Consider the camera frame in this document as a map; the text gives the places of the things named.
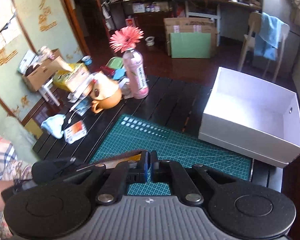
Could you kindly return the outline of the green board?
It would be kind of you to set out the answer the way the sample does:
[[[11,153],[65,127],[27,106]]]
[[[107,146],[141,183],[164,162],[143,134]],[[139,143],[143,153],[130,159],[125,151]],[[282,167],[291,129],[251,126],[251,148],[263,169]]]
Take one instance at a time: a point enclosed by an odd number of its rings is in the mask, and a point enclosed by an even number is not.
[[[210,33],[171,33],[171,57],[174,59],[209,59]]]

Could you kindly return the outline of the orange mushroom teapot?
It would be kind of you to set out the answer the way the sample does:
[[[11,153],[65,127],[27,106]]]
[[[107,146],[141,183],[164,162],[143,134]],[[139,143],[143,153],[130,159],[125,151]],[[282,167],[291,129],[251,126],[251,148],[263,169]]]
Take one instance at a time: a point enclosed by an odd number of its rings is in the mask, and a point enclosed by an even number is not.
[[[94,86],[91,90],[91,110],[98,114],[115,107],[122,98],[122,92],[117,81],[108,78],[102,71],[94,75]]]

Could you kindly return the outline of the white yellow shopping bag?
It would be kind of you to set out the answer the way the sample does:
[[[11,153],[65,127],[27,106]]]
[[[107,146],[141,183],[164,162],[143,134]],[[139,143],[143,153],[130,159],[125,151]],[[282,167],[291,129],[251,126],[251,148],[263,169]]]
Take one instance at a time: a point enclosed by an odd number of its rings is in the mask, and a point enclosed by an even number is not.
[[[144,150],[143,149],[137,149],[137,150],[131,150],[125,153],[121,153],[119,155],[114,155],[109,158],[105,158],[102,160],[99,160],[95,163],[92,163],[88,166],[82,166],[78,168],[76,171],[82,171],[85,170],[86,168],[90,167],[100,167],[100,166],[105,166],[106,169],[110,168],[115,168],[118,163],[124,162],[124,161],[139,161],[141,158],[141,154]]]

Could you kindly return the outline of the white wooden chair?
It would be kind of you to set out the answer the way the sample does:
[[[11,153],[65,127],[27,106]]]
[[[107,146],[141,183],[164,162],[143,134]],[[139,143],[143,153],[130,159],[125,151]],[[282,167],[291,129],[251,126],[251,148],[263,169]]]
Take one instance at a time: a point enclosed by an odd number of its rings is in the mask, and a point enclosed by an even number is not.
[[[270,63],[272,61],[276,63],[272,79],[272,82],[275,83],[281,67],[290,26],[265,12],[252,12],[249,16],[248,26],[249,33],[244,36],[237,70],[242,71],[247,52],[252,51],[254,56],[267,59],[263,76],[266,75]]]

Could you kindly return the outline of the brown cardboard box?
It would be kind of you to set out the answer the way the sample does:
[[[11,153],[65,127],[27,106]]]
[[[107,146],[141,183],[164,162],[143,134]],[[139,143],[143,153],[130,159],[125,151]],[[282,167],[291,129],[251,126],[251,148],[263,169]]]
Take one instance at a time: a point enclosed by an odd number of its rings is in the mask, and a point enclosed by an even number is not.
[[[38,67],[35,67],[35,69],[29,75],[25,74],[22,76],[23,81],[30,91],[37,92],[38,89],[42,87],[42,85],[55,74],[56,68],[52,67],[51,64],[57,57],[62,55],[59,49],[53,49],[52,53],[53,59],[46,59]]]

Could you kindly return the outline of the white refrigerator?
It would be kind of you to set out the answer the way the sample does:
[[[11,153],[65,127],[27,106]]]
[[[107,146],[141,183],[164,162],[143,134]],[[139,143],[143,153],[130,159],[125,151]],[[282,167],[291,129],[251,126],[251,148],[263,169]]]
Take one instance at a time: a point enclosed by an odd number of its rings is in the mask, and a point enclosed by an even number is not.
[[[300,49],[300,27],[291,21],[292,8],[292,0],[263,0],[262,5],[263,12],[279,18],[290,26],[279,70],[279,76],[281,77],[292,74],[294,62]]]

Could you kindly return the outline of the green cutting mat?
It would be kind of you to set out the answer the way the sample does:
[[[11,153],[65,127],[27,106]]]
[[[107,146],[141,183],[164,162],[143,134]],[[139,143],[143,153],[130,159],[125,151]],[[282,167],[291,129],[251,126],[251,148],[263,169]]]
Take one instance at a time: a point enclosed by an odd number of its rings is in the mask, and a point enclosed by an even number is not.
[[[186,168],[204,164],[244,180],[249,180],[253,163],[249,157],[127,114],[119,117],[90,162],[137,149],[155,150],[159,159]]]

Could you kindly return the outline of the pink drink bottle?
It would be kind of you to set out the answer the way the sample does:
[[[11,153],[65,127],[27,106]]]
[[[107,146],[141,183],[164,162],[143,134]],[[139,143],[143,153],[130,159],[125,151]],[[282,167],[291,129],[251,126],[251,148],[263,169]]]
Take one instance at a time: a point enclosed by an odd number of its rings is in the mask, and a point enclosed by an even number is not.
[[[143,57],[134,48],[124,52],[123,65],[129,78],[130,91],[134,98],[143,99],[149,93],[146,75],[143,68]]]

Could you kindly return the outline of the blue towel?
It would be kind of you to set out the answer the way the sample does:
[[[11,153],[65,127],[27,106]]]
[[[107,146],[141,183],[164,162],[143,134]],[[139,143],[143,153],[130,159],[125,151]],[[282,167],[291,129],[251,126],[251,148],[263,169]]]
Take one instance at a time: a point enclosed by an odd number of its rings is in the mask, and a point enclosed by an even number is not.
[[[254,55],[275,61],[279,47],[281,28],[284,25],[279,18],[265,12],[261,16],[260,31],[255,35]]]

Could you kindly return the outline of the yellow tissue box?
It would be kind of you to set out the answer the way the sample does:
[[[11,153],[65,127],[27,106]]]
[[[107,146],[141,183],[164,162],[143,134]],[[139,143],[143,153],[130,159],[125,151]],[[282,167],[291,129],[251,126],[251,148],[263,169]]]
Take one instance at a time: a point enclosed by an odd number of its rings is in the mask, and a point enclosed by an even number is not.
[[[53,84],[68,92],[75,92],[90,75],[84,63],[66,63],[61,56],[56,57],[46,67],[54,74]]]

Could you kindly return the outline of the white stool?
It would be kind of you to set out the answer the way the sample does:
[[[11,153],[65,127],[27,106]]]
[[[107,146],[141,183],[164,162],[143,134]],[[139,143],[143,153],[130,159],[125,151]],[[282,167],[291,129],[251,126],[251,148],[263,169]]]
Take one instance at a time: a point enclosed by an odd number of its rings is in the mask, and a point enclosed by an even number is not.
[[[60,106],[60,102],[58,99],[54,96],[53,92],[50,90],[52,88],[52,83],[53,83],[53,78],[51,77],[49,80],[46,81],[39,89],[38,92],[41,94],[42,98],[46,101],[49,102],[51,99],[53,103],[56,106]]]

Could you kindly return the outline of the cardboard box on floor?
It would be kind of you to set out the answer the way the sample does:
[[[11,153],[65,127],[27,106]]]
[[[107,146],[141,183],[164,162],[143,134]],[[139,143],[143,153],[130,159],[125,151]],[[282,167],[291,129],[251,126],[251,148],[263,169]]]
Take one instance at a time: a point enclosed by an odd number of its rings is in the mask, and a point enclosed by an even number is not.
[[[167,54],[171,56],[171,33],[210,33],[211,34],[211,55],[214,56],[217,50],[217,30],[216,23],[209,18],[200,17],[174,17],[164,19],[166,33]]]

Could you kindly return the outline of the white storage box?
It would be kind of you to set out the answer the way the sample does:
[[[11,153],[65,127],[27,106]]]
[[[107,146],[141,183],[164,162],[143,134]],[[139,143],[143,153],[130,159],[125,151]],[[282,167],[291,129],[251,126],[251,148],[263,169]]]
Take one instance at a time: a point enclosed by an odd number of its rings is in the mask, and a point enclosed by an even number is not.
[[[297,94],[219,67],[202,114],[198,138],[284,168],[300,155]]]

